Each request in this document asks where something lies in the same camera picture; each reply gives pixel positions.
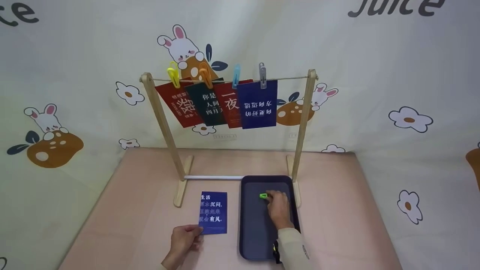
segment sleeve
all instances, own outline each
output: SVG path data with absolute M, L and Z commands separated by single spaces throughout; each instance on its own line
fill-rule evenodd
M 313 270 L 303 237 L 296 229 L 278 230 L 278 251 L 285 270 Z

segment orange clothespin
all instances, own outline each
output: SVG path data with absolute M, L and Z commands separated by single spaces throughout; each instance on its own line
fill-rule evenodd
M 210 76 L 210 72 L 206 63 L 200 64 L 200 71 L 198 73 L 202 76 L 202 80 L 205 82 L 208 89 L 213 89 L 212 77 Z
M 167 68 L 167 73 L 168 73 L 168 76 L 170 77 L 170 80 L 173 83 L 173 86 L 175 86 L 175 88 L 177 89 L 180 88 L 179 69 L 175 61 L 170 62 L 170 67 Z

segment dark green card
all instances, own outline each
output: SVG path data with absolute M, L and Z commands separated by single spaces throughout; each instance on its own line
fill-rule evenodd
M 214 84 L 221 84 L 215 83 L 215 81 L 223 81 L 223 78 L 213 80 Z M 185 91 L 192 99 L 198 114 L 200 114 L 206 126 L 224 125 L 227 123 L 213 89 L 208 89 L 205 83 L 200 83 L 186 86 Z

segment white rod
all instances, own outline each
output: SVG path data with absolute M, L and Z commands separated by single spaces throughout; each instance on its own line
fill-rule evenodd
M 188 180 L 242 180 L 243 175 L 185 175 Z

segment dark blue tray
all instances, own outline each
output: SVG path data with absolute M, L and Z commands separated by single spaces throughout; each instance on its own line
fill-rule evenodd
M 290 220 L 300 232 L 292 179 L 286 175 L 247 175 L 240 187 L 240 255 L 247 260 L 275 260 L 273 244 L 278 233 L 268 216 L 266 190 L 285 192 L 290 200 Z

